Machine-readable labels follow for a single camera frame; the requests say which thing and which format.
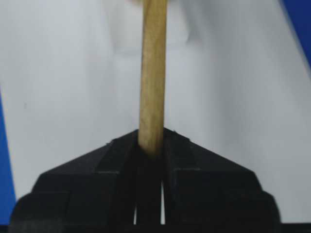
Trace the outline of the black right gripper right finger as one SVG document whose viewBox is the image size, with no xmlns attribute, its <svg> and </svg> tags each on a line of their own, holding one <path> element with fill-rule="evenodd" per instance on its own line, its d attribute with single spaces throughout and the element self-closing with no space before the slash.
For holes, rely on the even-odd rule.
<svg viewBox="0 0 311 233">
<path fill-rule="evenodd" d="M 163 152 L 166 223 L 177 232 L 281 232 L 276 201 L 253 171 L 169 129 Z"/>
</svg>

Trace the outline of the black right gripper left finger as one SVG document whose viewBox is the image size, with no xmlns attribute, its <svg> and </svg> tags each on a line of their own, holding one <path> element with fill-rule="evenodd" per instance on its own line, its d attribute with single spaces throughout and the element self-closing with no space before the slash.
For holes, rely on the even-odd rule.
<svg viewBox="0 0 311 233">
<path fill-rule="evenodd" d="M 138 218 L 138 132 L 42 173 L 11 214 L 11 233 L 158 233 Z"/>
</svg>

